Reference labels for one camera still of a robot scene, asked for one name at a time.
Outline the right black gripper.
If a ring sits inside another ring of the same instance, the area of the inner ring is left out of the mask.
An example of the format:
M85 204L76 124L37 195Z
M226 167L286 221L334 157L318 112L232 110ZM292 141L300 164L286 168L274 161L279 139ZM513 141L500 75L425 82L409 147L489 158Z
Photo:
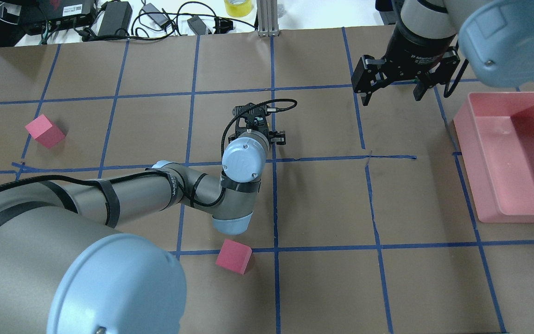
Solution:
M357 61L351 83L362 106L369 105L375 91L395 82L413 80L415 101L421 101L435 85L449 84L461 62L453 45L455 36L431 39L395 28L381 58L364 54Z

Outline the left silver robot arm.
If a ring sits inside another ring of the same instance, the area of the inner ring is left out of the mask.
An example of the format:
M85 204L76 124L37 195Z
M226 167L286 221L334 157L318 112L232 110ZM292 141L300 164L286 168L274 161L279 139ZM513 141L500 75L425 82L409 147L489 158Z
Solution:
M176 334L186 277L175 255L117 230L174 205L244 233L261 174L283 131L275 100L233 108L221 137L221 176L173 161L141 173L79 180L41 175L0 185L0 334Z

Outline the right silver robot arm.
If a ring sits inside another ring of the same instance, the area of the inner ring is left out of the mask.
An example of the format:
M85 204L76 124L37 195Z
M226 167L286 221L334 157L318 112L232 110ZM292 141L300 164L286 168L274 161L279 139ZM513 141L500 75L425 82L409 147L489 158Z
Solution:
M364 106L407 80L416 101L436 85L449 97L468 66L490 87L534 82L534 0L378 0L376 9L396 21L384 56L362 55L353 71Z

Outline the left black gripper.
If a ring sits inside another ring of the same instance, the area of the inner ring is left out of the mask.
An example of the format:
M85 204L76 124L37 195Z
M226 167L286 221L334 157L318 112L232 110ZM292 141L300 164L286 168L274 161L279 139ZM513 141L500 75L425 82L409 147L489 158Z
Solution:
M235 132L228 136L228 142L232 142L243 133L252 130L264 135L271 144L286 145L285 132L271 130L268 122L271 114L286 110L286 108L273 108L267 105L256 106L254 103L235 106L232 110L233 118L235 119L233 122Z

